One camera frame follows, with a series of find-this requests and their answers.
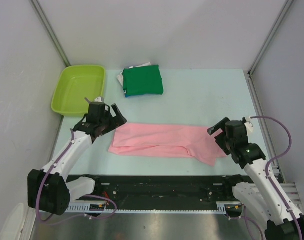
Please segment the pink t-shirt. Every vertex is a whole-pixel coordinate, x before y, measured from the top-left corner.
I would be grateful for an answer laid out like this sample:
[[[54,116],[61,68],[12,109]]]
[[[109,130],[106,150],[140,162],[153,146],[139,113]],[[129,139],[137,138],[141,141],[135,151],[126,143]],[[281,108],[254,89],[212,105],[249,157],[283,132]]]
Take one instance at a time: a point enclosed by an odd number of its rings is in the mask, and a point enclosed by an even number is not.
[[[116,129],[108,152],[121,156],[195,158],[214,166],[227,155],[207,127],[177,124],[126,123]]]

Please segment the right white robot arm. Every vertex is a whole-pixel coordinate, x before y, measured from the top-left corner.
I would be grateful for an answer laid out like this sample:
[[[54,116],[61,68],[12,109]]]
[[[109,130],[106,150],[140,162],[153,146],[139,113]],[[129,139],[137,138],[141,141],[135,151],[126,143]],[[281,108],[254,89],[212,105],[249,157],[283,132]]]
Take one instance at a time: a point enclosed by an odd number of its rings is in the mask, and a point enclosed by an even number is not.
[[[255,192],[240,175],[234,175],[222,188],[223,196],[244,204],[265,229],[267,240],[304,240],[304,214],[277,181],[271,161],[266,160],[257,144],[248,141],[248,134],[253,132],[251,118],[225,117],[207,133],[211,136],[218,130],[221,133],[215,136],[216,144],[245,171],[258,190]]]

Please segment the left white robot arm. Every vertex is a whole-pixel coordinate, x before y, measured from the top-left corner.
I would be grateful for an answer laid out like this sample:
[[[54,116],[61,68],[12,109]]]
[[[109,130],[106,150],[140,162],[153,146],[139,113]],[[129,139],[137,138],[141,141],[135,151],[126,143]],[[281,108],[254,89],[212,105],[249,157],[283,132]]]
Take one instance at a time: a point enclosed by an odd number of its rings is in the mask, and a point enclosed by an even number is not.
[[[127,122],[116,104],[101,101],[89,103],[88,112],[70,130],[65,146],[40,170],[27,176],[27,203],[36,212],[62,215],[70,201],[88,196],[92,200],[102,194],[102,187],[90,177],[67,182],[70,171],[94,141]]]

